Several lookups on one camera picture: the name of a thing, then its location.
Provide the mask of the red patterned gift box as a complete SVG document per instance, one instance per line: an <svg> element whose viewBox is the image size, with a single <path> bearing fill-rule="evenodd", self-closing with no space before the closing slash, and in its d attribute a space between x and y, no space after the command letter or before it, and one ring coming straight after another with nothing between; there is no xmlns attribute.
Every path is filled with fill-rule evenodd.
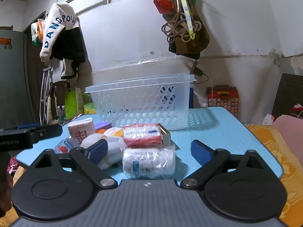
<svg viewBox="0 0 303 227"><path fill-rule="evenodd" d="M239 93L236 87L228 85L207 87L206 96L208 107L223 107L238 117Z"/></svg>

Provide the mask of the red white box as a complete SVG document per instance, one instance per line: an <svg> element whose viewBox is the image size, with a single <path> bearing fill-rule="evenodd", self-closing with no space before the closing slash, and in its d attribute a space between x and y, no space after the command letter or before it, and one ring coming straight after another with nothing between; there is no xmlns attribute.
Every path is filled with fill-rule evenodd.
<svg viewBox="0 0 303 227"><path fill-rule="evenodd" d="M123 140L128 148L147 148L162 145L158 124L132 124L122 128Z"/></svg>

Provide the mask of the black hanging garment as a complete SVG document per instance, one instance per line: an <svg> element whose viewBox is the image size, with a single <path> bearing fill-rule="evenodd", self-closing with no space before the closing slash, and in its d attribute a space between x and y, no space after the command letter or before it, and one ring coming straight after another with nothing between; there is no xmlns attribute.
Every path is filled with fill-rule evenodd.
<svg viewBox="0 0 303 227"><path fill-rule="evenodd" d="M70 60L72 73L62 75L61 79L73 79L79 73L79 66L86 61L85 51L80 27L70 30L63 29L54 41L50 59L56 58L60 61Z"/></svg>

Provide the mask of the metal crutch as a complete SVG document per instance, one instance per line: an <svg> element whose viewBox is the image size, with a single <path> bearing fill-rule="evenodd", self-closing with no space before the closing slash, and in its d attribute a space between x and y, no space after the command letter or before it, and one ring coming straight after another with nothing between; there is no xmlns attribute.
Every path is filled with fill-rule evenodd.
<svg viewBox="0 0 303 227"><path fill-rule="evenodd" d="M52 64L49 64L43 69L41 93L40 93L40 125L43 126L46 123L46 109L47 109L47 98L50 91L50 77L51 77Z"/></svg>

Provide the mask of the translucent plastic basket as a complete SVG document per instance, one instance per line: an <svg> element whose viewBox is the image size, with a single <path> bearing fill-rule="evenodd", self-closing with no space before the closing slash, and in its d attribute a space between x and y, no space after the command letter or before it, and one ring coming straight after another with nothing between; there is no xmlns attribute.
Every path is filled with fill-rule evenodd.
<svg viewBox="0 0 303 227"><path fill-rule="evenodd" d="M168 130L187 127L190 73L122 79L86 87L101 121L114 127L158 123Z"/></svg>

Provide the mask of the grey door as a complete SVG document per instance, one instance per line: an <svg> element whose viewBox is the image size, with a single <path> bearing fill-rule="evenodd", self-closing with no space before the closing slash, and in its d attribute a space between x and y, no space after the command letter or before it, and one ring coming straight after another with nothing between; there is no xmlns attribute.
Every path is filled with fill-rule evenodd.
<svg viewBox="0 0 303 227"><path fill-rule="evenodd" d="M24 60L24 33L1 30L1 129L35 121Z"/></svg>

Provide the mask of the dark headboard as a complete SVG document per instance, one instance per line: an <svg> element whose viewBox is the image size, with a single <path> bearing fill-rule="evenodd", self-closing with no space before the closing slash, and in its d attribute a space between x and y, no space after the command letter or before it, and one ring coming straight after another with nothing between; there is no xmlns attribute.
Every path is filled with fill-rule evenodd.
<svg viewBox="0 0 303 227"><path fill-rule="evenodd" d="M302 118L302 79L301 75L282 74L272 110L275 118L282 115Z"/></svg>

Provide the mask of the yellow box with green lid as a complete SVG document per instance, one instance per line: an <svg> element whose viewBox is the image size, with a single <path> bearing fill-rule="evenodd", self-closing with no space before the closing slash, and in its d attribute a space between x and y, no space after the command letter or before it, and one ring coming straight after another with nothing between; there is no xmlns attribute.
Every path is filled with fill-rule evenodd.
<svg viewBox="0 0 303 227"><path fill-rule="evenodd" d="M97 114L94 103L86 103L84 105L84 114Z"/></svg>

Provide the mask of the plastic water bottle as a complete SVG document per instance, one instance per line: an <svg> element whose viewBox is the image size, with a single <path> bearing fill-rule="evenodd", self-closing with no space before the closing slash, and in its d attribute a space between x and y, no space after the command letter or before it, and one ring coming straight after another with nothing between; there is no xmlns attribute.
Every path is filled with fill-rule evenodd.
<svg viewBox="0 0 303 227"><path fill-rule="evenodd" d="M58 116L58 120L59 120L59 122L60 122L60 124L62 124L62 117L63 117L63 115L62 115L62 110L61 110L61 107L60 106L57 106L56 107L56 113L57 113L57 116Z"/></svg>
<svg viewBox="0 0 303 227"><path fill-rule="evenodd" d="M66 120L66 115L65 115L65 106L61 106L61 121L65 122Z"/></svg>

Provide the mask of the orange floral blanket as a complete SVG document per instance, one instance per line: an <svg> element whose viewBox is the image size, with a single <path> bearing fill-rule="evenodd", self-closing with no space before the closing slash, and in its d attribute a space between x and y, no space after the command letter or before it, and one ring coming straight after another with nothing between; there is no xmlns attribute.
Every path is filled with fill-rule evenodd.
<svg viewBox="0 0 303 227"><path fill-rule="evenodd" d="M302 226L302 166L274 126L251 124L247 128L270 150L283 167L281 182L287 191L287 202L280 220L287 226Z"/></svg>

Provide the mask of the purple cardboard box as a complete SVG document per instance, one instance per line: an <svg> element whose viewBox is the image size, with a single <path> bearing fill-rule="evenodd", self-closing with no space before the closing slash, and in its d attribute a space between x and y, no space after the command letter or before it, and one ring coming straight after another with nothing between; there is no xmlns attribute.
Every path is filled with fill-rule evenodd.
<svg viewBox="0 0 303 227"><path fill-rule="evenodd" d="M99 130L108 130L112 127L111 123L108 121L99 121L96 124L94 124L94 128L96 131Z"/></svg>

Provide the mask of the white grey plush toy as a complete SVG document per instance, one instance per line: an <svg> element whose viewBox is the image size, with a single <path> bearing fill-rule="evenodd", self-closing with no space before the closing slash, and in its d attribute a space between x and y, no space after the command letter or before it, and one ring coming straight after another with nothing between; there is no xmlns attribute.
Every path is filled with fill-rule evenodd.
<svg viewBox="0 0 303 227"><path fill-rule="evenodd" d="M94 133L83 140L81 147L86 150L87 158L101 170L107 170L122 160L126 144L122 137Z"/></svg>

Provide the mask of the clear plastic triangular bottle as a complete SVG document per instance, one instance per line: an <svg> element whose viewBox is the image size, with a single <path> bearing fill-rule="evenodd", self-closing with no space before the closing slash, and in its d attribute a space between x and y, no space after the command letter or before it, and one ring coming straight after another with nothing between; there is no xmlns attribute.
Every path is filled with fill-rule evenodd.
<svg viewBox="0 0 303 227"><path fill-rule="evenodd" d="M73 148L75 148L74 143L73 143L73 139L71 138L65 138L64 140L61 140L55 147L54 147L54 152L56 154L66 154L69 153L70 150L72 150Z"/></svg>

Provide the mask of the white pill bottle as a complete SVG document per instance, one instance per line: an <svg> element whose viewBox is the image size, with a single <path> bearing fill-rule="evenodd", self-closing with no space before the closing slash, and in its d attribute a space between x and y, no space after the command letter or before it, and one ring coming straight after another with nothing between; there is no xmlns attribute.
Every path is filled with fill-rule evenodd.
<svg viewBox="0 0 303 227"><path fill-rule="evenodd" d="M128 148L123 153L124 173L133 178L170 177L176 167L174 146L158 148Z"/></svg>

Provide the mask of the red tissue pack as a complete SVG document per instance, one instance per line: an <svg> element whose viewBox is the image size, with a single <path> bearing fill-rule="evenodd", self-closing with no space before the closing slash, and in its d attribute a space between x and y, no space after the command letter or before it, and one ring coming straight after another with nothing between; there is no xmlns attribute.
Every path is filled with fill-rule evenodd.
<svg viewBox="0 0 303 227"><path fill-rule="evenodd" d="M94 122L91 117L75 120L67 125L71 138L83 140L87 136L95 133Z"/></svg>

